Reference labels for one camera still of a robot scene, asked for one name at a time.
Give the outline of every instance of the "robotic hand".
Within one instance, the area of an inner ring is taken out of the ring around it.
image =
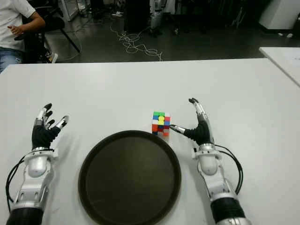
[[[211,210],[217,225],[251,225],[229,181],[224,177],[220,152],[215,149],[209,119],[199,102],[190,98],[196,108],[198,126],[185,129],[176,125],[170,128],[196,141],[199,149],[193,151],[193,158],[198,160],[198,172],[205,181]]]
[[[32,151],[20,160],[15,166],[16,169],[14,167],[8,176],[7,202],[12,202],[9,184],[19,164],[25,162],[24,181],[13,201],[7,225],[40,225],[42,223],[48,187],[54,175],[53,161],[58,157],[58,151],[50,149],[50,145],[68,122],[68,116],[64,116],[55,126],[50,127],[55,122],[51,120],[46,123],[52,115],[52,111],[49,111],[51,106],[52,104],[45,105],[35,119],[32,131]]]

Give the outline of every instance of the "black robotic glove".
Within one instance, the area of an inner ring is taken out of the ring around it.
[[[198,126],[194,129],[186,129],[177,125],[171,124],[170,128],[177,133],[196,141],[198,145],[206,143],[214,143],[210,130],[210,122],[201,104],[195,98],[189,98],[188,101],[196,108]]]
[[[45,105],[34,121],[31,137],[32,149],[39,147],[50,148],[51,142],[57,137],[58,133],[69,120],[68,116],[64,116],[55,126],[50,127],[55,122],[55,120],[50,120],[46,123],[52,115],[52,111],[49,111],[51,107],[51,103]]]

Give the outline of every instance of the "robot finger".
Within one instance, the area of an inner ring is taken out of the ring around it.
[[[47,122],[48,118],[49,118],[52,114],[53,114],[52,111],[49,111],[49,112],[47,112],[47,113],[45,114],[45,116],[44,116],[44,123]]]
[[[55,127],[56,128],[59,128],[60,130],[66,126],[66,124],[68,123],[69,121],[69,116],[64,116],[56,125]]]
[[[55,120],[50,120],[50,121],[46,124],[45,128],[48,130],[49,127],[50,127],[53,123],[55,123]]]
[[[206,114],[202,105],[198,102],[197,99],[189,98],[188,101],[194,105],[197,115],[201,115],[203,113]]]
[[[47,105],[45,105],[41,111],[39,112],[35,122],[34,122],[34,125],[42,125],[43,124],[43,119],[45,118],[46,116],[46,113],[48,112],[48,110],[52,107],[52,104],[49,103]]]
[[[179,134],[184,134],[184,132],[187,130],[186,128],[183,128],[183,127],[179,127],[177,125],[174,125],[174,124],[171,124],[170,125],[170,129],[179,133]]]

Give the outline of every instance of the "dark brown tray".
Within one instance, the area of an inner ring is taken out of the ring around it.
[[[89,216],[103,225],[152,225],[174,205],[181,173],[171,147],[143,131],[98,143],[81,167],[78,190]]]

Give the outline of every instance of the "robot fingertip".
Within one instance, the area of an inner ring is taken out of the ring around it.
[[[52,107],[52,103],[49,103],[49,104],[47,104],[47,105],[44,106],[44,108],[46,110],[49,110],[51,107]]]

